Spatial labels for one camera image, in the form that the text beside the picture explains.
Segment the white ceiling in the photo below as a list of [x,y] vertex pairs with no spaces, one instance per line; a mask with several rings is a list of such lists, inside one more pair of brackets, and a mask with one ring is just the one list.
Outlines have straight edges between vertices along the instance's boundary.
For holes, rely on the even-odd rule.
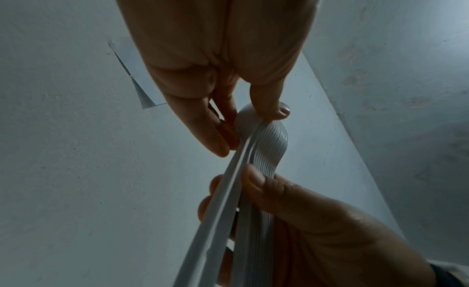
[[323,0],[304,53],[411,244],[469,265],[469,0]]

